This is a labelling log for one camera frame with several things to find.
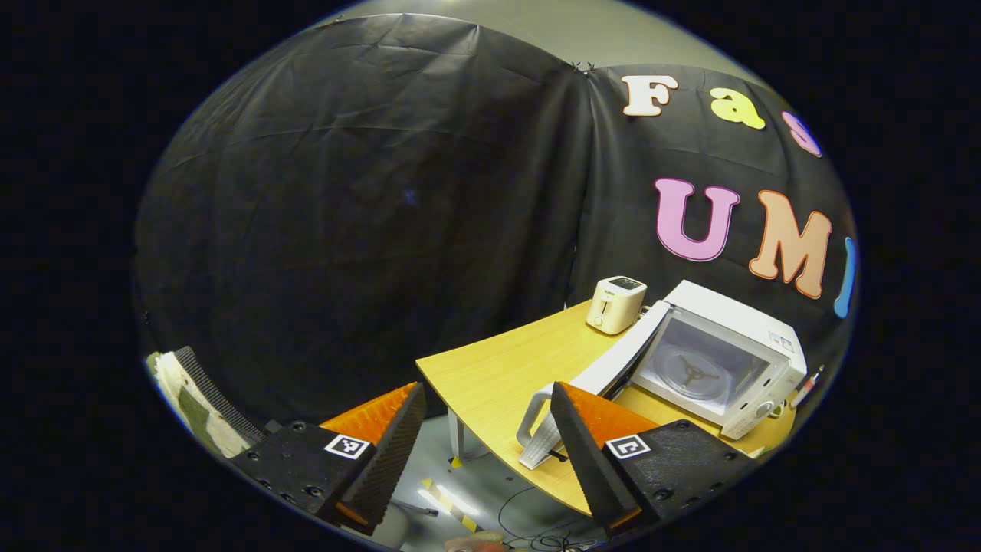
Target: pen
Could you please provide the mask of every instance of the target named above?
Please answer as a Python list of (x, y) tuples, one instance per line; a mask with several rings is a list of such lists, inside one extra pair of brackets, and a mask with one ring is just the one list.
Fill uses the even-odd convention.
[(821, 367), (817, 368), (817, 371), (814, 372), (814, 375), (810, 376), (810, 378), (807, 379), (807, 382), (803, 384), (803, 387), (800, 388), (800, 391), (791, 401), (792, 409), (795, 409), (797, 405), (800, 404), (800, 401), (803, 401), (803, 398), (806, 397), (807, 394), (810, 393), (810, 390), (814, 388), (814, 383), (817, 381), (817, 376), (821, 375), (821, 370), (823, 369), (824, 369), (824, 364), (821, 364)]

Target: floor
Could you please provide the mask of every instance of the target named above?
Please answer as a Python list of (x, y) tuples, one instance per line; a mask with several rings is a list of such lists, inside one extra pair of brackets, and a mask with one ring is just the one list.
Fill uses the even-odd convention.
[[(467, 439), (464, 456), (480, 451), (480, 443), (475, 442)], [(592, 518), (546, 496), (494, 455), (463, 461), (457, 468), (451, 464), (452, 459), (447, 417), (425, 420), (392, 498), (436, 509), (439, 514), (433, 518), (407, 513), (403, 552), (442, 552), (446, 540), (472, 534), (430, 494), (423, 483), (425, 479), (430, 479), (432, 486), (439, 488), (467, 518), (482, 529), (505, 534), (504, 541), (516, 549), (561, 550), (559, 542), (542, 540), (550, 535), (567, 536), (569, 543), (582, 542), (584, 547), (603, 540), (603, 531)]]

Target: yellow table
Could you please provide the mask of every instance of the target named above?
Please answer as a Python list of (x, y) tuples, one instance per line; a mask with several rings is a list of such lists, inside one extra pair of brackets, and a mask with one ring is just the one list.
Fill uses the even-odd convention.
[[(586, 515), (590, 508), (572, 463), (550, 458), (537, 469), (525, 468), (518, 462), (524, 449), (515, 434), (536, 391), (554, 381), (572, 381), (626, 333), (608, 336), (594, 330), (586, 324), (589, 308), (590, 302), (577, 304), (510, 332), (416, 360), (446, 405), (495, 456), (545, 494)], [(636, 385), (628, 386), (616, 403), (659, 424), (683, 418), (716, 436), (721, 430)], [(535, 428), (547, 412), (546, 403)], [(775, 448), (793, 423), (794, 411), (784, 408), (779, 418), (765, 418), (737, 441), (719, 438), (749, 454), (764, 446)]]

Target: yellow-black tape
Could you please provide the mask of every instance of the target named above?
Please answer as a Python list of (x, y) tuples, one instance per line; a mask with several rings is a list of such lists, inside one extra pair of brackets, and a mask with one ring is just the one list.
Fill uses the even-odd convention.
[(423, 479), (423, 486), (426, 487), (426, 490), (433, 495), (433, 498), (437, 499), (437, 501), (446, 509), (447, 512), (449, 512), (451, 516), (456, 518), (458, 522), (461, 522), (463, 526), (467, 527), (470, 532), (480, 532), (483, 530), (479, 525), (477, 525), (477, 522), (471, 520), (469, 516), (457, 508), (453, 502), (449, 500), (449, 497), (439, 491), (439, 488), (433, 484), (432, 479)]

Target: black fabric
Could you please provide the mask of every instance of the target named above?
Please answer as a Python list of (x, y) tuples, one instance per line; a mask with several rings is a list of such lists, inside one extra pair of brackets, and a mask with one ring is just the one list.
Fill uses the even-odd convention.
[[(678, 83), (656, 117), (628, 117), (630, 75), (669, 75)], [(645, 304), (664, 298), (681, 280), (689, 280), (747, 304), (794, 327), (808, 368), (826, 364), (834, 377), (852, 333), (860, 270), (844, 320), (834, 301), (845, 277), (845, 237), (857, 242), (845, 188), (827, 155), (815, 157), (792, 138), (781, 118), (795, 113), (773, 92), (714, 71), (676, 65), (631, 65), (597, 69), (588, 79), (594, 115), (594, 140), (587, 199), (577, 243), (569, 304), (592, 298), (598, 280), (624, 274), (647, 284)], [(765, 122), (762, 130), (716, 116), (709, 91), (730, 88), (748, 97)], [(696, 262), (668, 250), (658, 239), (656, 221), (661, 178), (692, 184), (684, 231), (692, 240), (708, 233), (711, 202), (707, 187), (722, 187), (740, 196), (733, 207), (722, 253)], [(811, 299), (783, 273), (774, 280), (749, 271), (759, 254), (766, 211), (757, 195), (770, 190), (790, 201), (800, 230), (811, 211), (832, 225), (821, 282), (822, 294)], [(779, 256), (777, 265), (781, 266)]]
[(204, 102), (149, 183), (135, 270), (159, 346), (191, 346), (256, 425), (322, 421), (419, 380), (415, 359), (561, 310), (582, 79), (446, 18), (285, 41)]
[[(625, 75), (679, 87), (661, 115), (628, 117)], [(765, 130), (714, 115), (717, 86), (748, 96)], [(161, 350), (191, 346), (259, 426), (353, 408), (419, 380), (415, 359), (587, 301), (618, 274), (648, 285), (646, 304), (687, 279), (787, 322), (831, 380), (854, 321), (833, 311), (854, 223), (831, 161), (793, 141), (782, 110), (731, 76), (584, 75), (447, 18), (310, 29), (229, 79), (164, 153), (136, 225), (136, 302)], [(706, 187), (740, 195), (720, 256), (659, 242), (659, 178), (695, 186), (693, 240)], [(749, 271), (761, 190), (783, 193), (801, 226), (814, 210), (831, 220), (819, 299)]]

